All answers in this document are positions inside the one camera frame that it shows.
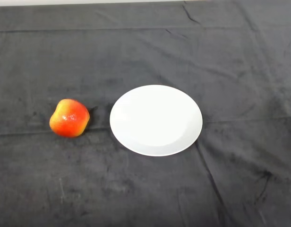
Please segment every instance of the tablecloth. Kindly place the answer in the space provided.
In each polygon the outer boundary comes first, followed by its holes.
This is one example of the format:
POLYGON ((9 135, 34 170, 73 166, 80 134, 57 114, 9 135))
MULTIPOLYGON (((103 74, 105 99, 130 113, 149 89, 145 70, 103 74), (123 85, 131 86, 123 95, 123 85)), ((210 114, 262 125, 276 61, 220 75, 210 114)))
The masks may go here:
POLYGON ((0 7, 0 227, 35 226, 291 227, 291 0, 0 7), (150 84, 202 111, 176 155, 111 132, 150 84), (63 98, 97 106, 78 138, 50 130, 63 98))

